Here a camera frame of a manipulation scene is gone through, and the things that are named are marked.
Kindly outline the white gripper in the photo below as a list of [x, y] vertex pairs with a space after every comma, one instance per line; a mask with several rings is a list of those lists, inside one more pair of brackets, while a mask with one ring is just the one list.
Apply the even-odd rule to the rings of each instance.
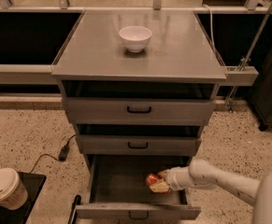
[[170, 170], [158, 172], [159, 180], [150, 182], [150, 190], [154, 193], [167, 193], [169, 188], [172, 190], [182, 190], [188, 188], [191, 184], [189, 170], [187, 167], [175, 167]]

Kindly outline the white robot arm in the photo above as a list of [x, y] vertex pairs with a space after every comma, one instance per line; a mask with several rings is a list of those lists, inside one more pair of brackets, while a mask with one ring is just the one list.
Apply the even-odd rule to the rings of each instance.
[[194, 158], [187, 167], [149, 174], [146, 184], [154, 193], [220, 187], [253, 207], [251, 224], [272, 224], [272, 172], [257, 180], [226, 172], [205, 160]]

